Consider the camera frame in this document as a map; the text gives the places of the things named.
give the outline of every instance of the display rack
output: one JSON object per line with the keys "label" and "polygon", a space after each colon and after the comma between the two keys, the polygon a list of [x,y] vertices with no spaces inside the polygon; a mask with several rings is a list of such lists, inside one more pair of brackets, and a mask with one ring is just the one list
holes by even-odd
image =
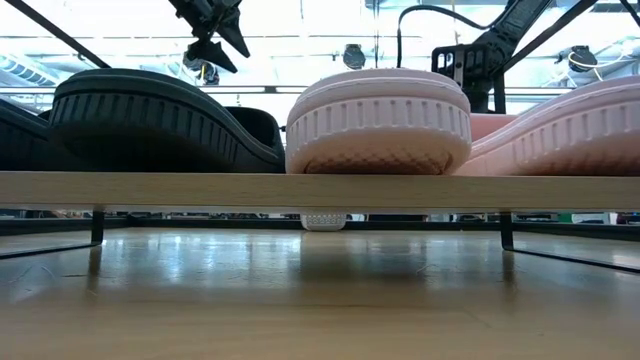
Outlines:
{"label": "display rack", "polygon": [[7,257],[96,246],[106,211],[262,213],[499,212],[507,251],[640,272],[614,264],[519,250],[514,211],[633,211],[636,177],[464,177],[0,172],[0,208],[93,211],[91,242]]}

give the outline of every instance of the pink shoe sole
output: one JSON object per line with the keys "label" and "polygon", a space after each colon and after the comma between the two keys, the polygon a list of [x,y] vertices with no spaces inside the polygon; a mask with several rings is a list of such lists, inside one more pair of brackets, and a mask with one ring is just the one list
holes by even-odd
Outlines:
{"label": "pink shoe sole", "polygon": [[544,103],[474,142],[457,175],[640,174],[640,76]]}
{"label": "pink shoe sole", "polygon": [[449,174],[470,145],[469,101],[451,79],[348,72],[300,95],[287,122],[287,173]]}
{"label": "pink shoe sole", "polygon": [[471,141],[489,136],[517,118],[517,115],[471,114]]}

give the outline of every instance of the black metal fixture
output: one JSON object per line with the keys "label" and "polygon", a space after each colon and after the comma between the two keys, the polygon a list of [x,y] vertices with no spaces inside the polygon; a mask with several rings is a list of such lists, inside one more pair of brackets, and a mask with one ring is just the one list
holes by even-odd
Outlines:
{"label": "black metal fixture", "polygon": [[500,214],[500,238],[502,241],[502,249],[504,251],[511,251],[511,252],[527,254],[527,255],[535,255],[535,256],[546,257],[550,259],[564,260],[564,261],[570,261],[570,262],[575,262],[579,264],[593,265],[593,266],[604,267],[607,269],[640,274],[640,268],[616,265],[614,263],[607,263],[607,262],[590,260],[590,259],[581,259],[581,258],[574,258],[570,256],[556,255],[556,254],[551,254],[544,251],[516,249],[513,245],[513,231],[517,230],[517,227],[515,227],[514,225],[515,224],[511,219],[510,212]]}
{"label": "black metal fixture", "polygon": [[94,211],[92,220],[91,220],[91,242],[80,244],[80,245],[63,245],[63,246],[49,247],[49,248],[43,248],[43,249],[23,250],[23,251],[16,251],[16,252],[10,252],[10,253],[3,253],[3,254],[0,254],[0,260],[12,259],[12,258],[22,257],[22,256],[48,254],[52,252],[65,251],[65,250],[75,250],[75,249],[94,247],[94,246],[101,245],[103,239],[104,239],[104,212]]}
{"label": "black metal fixture", "polygon": [[[640,25],[640,18],[638,18],[631,5],[628,5],[626,0],[620,1]],[[451,16],[476,29],[487,30],[472,44],[436,48],[432,53],[431,71],[454,79],[469,98],[471,111],[474,113],[489,112],[489,92],[493,88],[495,92],[495,112],[502,113],[505,109],[504,88],[502,88],[504,73],[563,29],[578,15],[591,8],[596,2],[596,0],[578,1],[552,26],[543,31],[515,55],[518,43],[551,3],[551,0],[509,0],[505,10],[493,22],[484,26],[438,6],[411,6],[405,9],[398,19],[397,66],[401,67],[402,65],[402,32],[400,24],[403,17],[412,11],[435,11]],[[577,58],[576,61],[585,65],[590,64],[586,52],[581,52],[587,57],[586,61],[578,61]]]}
{"label": "black metal fixture", "polygon": [[360,70],[364,67],[366,57],[362,52],[362,45],[348,44],[345,46],[342,61],[351,70]]}
{"label": "black metal fixture", "polygon": [[69,45],[70,48],[78,52],[78,57],[80,55],[89,59],[92,63],[96,64],[96,66],[100,68],[109,68],[110,66],[102,61],[96,54],[92,53],[89,49],[82,46],[76,39],[69,36],[69,34],[65,33],[57,27],[54,23],[49,21],[46,17],[42,16],[39,12],[37,12],[34,8],[27,5],[22,0],[6,0],[9,5],[16,8],[16,10],[20,11],[24,15],[26,15],[29,19],[33,20],[36,24],[42,26],[45,30],[50,32],[52,35],[62,40],[65,44]]}
{"label": "black metal fixture", "polygon": [[598,59],[589,51],[589,47],[573,46],[569,54],[569,68],[575,72],[587,72],[598,65]]}
{"label": "black metal fixture", "polygon": [[202,59],[189,59],[187,53],[182,58],[184,66],[197,73],[196,77],[203,81],[204,85],[220,85],[218,68]]}
{"label": "black metal fixture", "polygon": [[214,43],[211,37],[218,33],[242,56],[249,57],[249,49],[240,32],[240,10],[242,0],[169,0],[176,8],[176,16],[184,18],[198,38],[189,45],[185,54],[190,61],[205,60],[236,73],[238,69],[222,50],[220,42]]}

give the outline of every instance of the black rubber sole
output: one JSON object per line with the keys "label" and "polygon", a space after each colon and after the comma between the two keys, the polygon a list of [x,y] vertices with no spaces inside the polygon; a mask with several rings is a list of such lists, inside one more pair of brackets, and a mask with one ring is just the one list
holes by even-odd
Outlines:
{"label": "black rubber sole", "polygon": [[0,100],[0,171],[90,171],[51,144],[48,122]]}
{"label": "black rubber sole", "polygon": [[284,172],[281,142],[266,146],[208,95],[161,74],[74,75],[49,120],[53,139],[103,171]]}

